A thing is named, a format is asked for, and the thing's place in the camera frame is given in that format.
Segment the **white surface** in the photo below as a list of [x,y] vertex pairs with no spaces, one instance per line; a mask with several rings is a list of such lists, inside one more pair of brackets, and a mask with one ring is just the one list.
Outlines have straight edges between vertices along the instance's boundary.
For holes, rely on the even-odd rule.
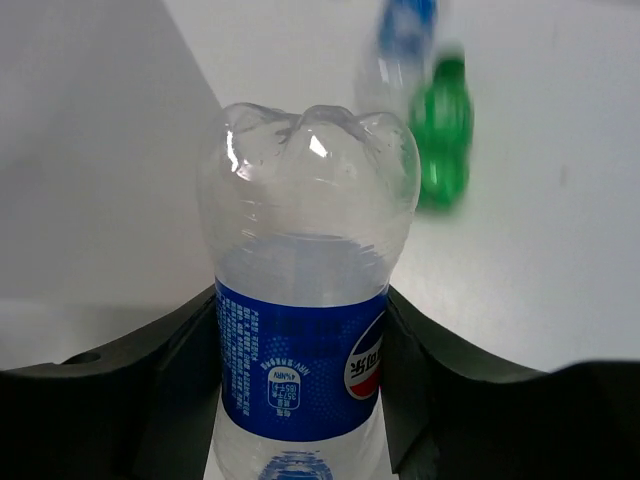
[[87,3],[0,5],[16,39],[33,26],[0,81],[32,75],[34,102],[0,97],[0,125],[28,124],[20,148],[0,133],[0,299],[170,311],[213,278],[194,192],[219,105],[161,1]]
[[0,302],[0,368],[62,363],[104,345],[165,314],[160,308],[56,306]]
[[[380,4],[167,3],[222,105],[291,111],[352,105]],[[639,357],[640,9],[450,0],[445,20],[476,106],[470,186],[455,215],[416,219],[392,283],[533,367]]]

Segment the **green plastic bottle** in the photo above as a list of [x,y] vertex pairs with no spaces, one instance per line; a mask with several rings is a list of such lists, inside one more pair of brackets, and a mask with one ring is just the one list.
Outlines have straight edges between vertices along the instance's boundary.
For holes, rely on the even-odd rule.
[[409,128],[420,151],[419,205],[446,210],[466,190],[473,138],[473,105],[465,81],[464,55],[437,61],[433,83],[413,98]]

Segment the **black holder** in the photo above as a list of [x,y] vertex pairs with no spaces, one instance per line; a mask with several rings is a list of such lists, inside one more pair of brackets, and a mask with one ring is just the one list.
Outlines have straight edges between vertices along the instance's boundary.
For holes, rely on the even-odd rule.
[[[640,478],[640,363],[531,370],[393,289],[387,317],[382,400],[401,480]],[[213,288],[61,365],[0,372],[0,478],[202,480],[220,378]]]

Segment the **white wall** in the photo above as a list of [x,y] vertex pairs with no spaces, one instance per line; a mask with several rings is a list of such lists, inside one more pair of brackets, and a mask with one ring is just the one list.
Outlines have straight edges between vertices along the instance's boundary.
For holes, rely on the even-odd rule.
[[301,112],[352,101],[380,0],[165,0],[224,106]]
[[164,5],[1,9],[30,35],[0,50],[0,80],[26,76],[26,100],[0,102],[20,133],[0,137],[0,298],[166,310],[190,299],[213,279],[194,180],[219,106]]

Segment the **clear plastic bottle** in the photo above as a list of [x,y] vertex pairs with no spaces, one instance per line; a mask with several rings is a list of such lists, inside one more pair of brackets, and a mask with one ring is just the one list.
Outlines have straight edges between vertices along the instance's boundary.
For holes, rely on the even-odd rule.
[[227,480],[367,480],[382,312],[419,192],[391,114],[227,107],[199,171],[223,344],[214,431]]
[[392,112],[408,121],[411,98],[426,82],[436,7],[436,0],[387,1],[375,41],[356,71],[358,112]]

